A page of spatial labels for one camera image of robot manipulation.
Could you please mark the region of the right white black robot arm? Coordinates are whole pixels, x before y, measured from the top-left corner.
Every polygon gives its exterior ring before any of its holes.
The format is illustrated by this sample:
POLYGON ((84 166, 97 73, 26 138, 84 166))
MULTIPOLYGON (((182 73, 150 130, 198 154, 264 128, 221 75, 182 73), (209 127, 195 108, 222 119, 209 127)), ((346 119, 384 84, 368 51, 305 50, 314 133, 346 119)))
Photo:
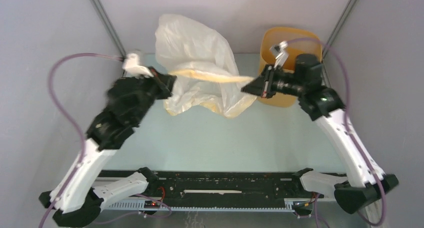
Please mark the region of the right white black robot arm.
POLYGON ((386 174, 373 161, 349 120, 345 105, 332 88, 322 84, 323 64, 313 54, 295 58, 294 72, 284 72, 280 66, 267 64, 260 75, 242 87, 241 91, 260 98, 272 98, 277 93, 298 98, 301 109, 309 115, 330 139, 345 168, 346 176, 339 177, 305 168, 294 173, 291 192, 304 197, 309 192, 334 198, 348 214, 380 200, 393 190, 399 181, 386 174))

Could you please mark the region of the translucent white yellow trash bag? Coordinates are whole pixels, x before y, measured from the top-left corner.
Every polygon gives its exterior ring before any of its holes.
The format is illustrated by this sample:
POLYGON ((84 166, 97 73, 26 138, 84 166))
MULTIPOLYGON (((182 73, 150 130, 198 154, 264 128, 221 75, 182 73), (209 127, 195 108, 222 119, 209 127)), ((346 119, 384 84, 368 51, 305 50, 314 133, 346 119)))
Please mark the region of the translucent white yellow trash bag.
POLYGON ((177 76, 172 96, 163 103, 173 116, 195 106, 234 118, 256 96, 243 93, 253 80, 241 76, 228 41, 216 30, 179 14, 163 14, 155 31, 155 59, 177 76))

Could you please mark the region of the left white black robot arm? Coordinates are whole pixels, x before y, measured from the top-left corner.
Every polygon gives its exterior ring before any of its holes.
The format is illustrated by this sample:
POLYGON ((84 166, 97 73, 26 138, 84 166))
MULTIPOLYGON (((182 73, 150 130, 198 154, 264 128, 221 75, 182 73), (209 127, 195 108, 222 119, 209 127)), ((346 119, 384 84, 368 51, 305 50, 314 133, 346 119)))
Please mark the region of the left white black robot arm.
POLYGON ((138 194, 153 196, 158 191, 159 179, 147 167, 110 184, 93 185, 154 102, 172 95, 177 77, 153 67, 149 70, 151 77, 124 77, 112 84, 106 93, 107 105, 86 131, 72 167, 54 190, 40 194, 42 205, 55 210, 52 218, 59 227, 86 227, 108 206, 138 194))

